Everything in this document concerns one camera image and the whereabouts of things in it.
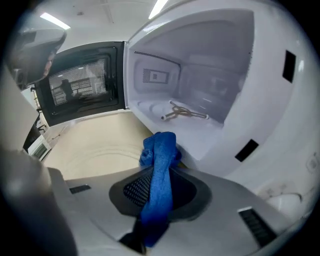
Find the ceiling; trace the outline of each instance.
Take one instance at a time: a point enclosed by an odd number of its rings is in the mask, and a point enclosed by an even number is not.
[[[48,13],[70,26],[59,51],[103,41],[127,41],[144,23],[157,0],[49,0],[30,15],[24,29],[59,28],[40,18]],[[163,10],[182,0],[169,0]]]

